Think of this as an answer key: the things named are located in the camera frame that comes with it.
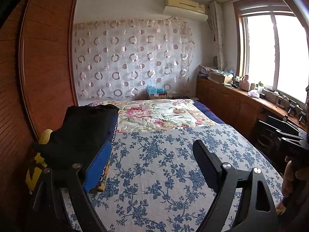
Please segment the person's right hand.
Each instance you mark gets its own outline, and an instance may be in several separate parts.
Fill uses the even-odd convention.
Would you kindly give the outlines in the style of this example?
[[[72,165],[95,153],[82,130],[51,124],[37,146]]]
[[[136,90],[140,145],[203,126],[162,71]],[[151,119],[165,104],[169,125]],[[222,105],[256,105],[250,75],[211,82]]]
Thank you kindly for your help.
[[[294,192],[292,183],[295,180],[301,180],[306,182],[304,193],[308,197],[308,168],[300,169],[296,172],[293,172],[291,158],[286,156],[285,162],[287,162],[288,164],[286,165],[286,169],[283,176],[283,183],[282,183],[283,196],[288,197],[289,195],[291,195]]]

